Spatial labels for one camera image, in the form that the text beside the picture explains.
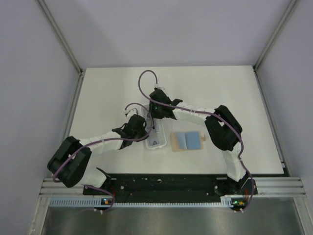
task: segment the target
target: silver metal surface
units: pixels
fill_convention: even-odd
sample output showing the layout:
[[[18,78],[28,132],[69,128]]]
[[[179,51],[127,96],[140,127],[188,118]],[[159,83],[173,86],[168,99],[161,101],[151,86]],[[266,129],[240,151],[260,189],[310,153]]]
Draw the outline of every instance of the silver metal surface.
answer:
[[[69,45],[67,44],[67,42],[66,42],[62,32],[60,31],[56,21],[54,20],[47,4],[45,3],[44,0],[36,0],[36,2],[38,3],[38,5],[39,5],[40,9],[42,10],[46,19],[48,20],[48,23],[50,24],[52,31],[54,32],[56,38],[58,39],[59,43],[61,44],[65,54],[68,57],[68,59],[70,60],[72,65],[75,67],[76,71],[78,73],[81,73],[82,69],[79,66],[72,50],[70,49]]]
[[[294,199],[305,235],[313,235],[313,217],[307,198]]]
[[[259,67],[262,65],[262,62],[265,60],[266,56],[268,55],[268,53],[270,52],[270,50],[272,49],[272,47],[274,46],[277,38],[279,37],[281,31],[283,30],[284,26],[286,25],[286,23],[288,22],[289,18],[291,17],[291,15],[293,14],[294,10],[296,9],[297,5],[299,3],[299,0],[291,0],[285,13],[283,14],[282,18],[280,19],[277,27],[275,28],[271,38],[269,39],[269,41],[267,42],[265,48],[263,49],[259,59],[257,60],[256,64],[255,64],[255,68],[256,70],[259,69]]]
[[[244,214],[230,209],[49,208],[43,235],[303,235],[291,198],[255,199]]]

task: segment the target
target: white table surface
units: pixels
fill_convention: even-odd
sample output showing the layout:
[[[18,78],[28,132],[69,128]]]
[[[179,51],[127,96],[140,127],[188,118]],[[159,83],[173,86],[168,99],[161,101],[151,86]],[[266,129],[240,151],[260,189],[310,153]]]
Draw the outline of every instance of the white table surface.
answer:
[[[87,69],[70,135],[78,139],[104,134],[125,123],[124,108],[131,102],[148,104],[138,90],[138,77],[146,69],[158,76],[169,97],[207,108],[227,106],[243,128],[242,155],[254,174],[282,174],[283,169],[251,66],[92,68]],[[141,79],[146,95],[155,80]],[[94,156],[89,166],[108,173],[225,174],[222,152],[211,142],[205,128],[185,121],[163,119],[167,145],[148,150],[144,142]],[[208,138],[203,150],[173,152],[170,133],[199,130]]]

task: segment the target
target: clear plastic container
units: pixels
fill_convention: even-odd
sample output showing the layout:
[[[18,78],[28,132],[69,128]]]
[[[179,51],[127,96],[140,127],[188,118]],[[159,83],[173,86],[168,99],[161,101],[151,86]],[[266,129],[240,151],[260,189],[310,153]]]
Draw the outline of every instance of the clear plastic container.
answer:
[[[146,131],[149,131],[152,121],[149,118],[147,111],[145,111],[143,108],[141,108],[141,113],[147,122]],[[165,130],[164,130],[162,120],[161,119],[153,119],[153,121],[154,121],[154,127],[155,128],[152,130],[149,137],[145,140],[146,147],[150,150],[162,148],[167,144],[167,140],[166,140],[166,136],[165,136]]]

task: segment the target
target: white cable tray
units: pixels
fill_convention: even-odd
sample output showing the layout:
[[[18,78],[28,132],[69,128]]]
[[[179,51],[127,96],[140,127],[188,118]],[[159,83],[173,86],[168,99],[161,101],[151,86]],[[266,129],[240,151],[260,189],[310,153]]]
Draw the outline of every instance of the white cable tray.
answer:
[[[50,207],[108,207],[101,204],[101,198],[51,198]],[[115,203],[116,208],[210,208],[233,207],[230,198],[211,203]]]

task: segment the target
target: robotic arm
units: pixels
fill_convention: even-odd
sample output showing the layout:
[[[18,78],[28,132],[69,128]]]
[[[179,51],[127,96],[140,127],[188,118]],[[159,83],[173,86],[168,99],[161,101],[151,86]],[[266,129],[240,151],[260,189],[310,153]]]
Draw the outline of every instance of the robotic arm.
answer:
[[[126,114],[126,119],[128,122],[122,127],[101,136],[81,140],[73,136],[67,137],[49,161],[48,169],[57,174],[58,179],[68,188],[76,184],[101,187],[109,175],[99,168],[87,167],[91,155],[123,149],[133,143],[129,140],[145,140],[148,137],[145,130],[146,120],[138,115],[137,109],[131,109]],[[64,165],[75,152],[76,156]]]
[[[152,118],[185,120],[206,127],[214,145],[223,152],[228,177],[238,182],[246,175],[246,171],[238,159],[241,146],[234,132],[216,117],[197,113],[209,112],[220,116],[240,135],[242,128],[227,107],[221,105],[217,109],[207,109],[189,105],[180,99],[171,101],[163,88],[155,88],[150,94],[150,98],[154,101],[150,101],[149,104]],[[57,178],[68,188],[76,184],[100,188],[109,175],[99,168],[87,167],[91,155],[123,149],[134,141],[142,141],[148,137],[145,130],[147,123],[145,118],[138,114],[137,109],[130,110],[126,114],[126,119],[127,123],[122,127],[112,129],[98,137],[81,140],[74,137],[66,138],[49,161],[48,169],[55,176],[57,175]],[[75,157],[69,161],[69,156],[76,152]]]
[[[179,105],[179,107],[183,108],[171,108],[150,101],[149,111],[153,118],[162,119],[166,117],[184,120],[206,127],[213,144],[223,152],[228,177],[238,182],[245,176],[246,170],[238,159],[241,145],[234,132],[227,125],[223,125],[216,117],[196,113],[196,111],[200,111],[217,114],[227,121],[240,135],[242,127],[226,106],[220,105],[217,109],[208,109],[189,105],[180,99],[171,101],[164,88],[155,88],[155,91],[150,94],[150,98],[163,104],[170,106]]]

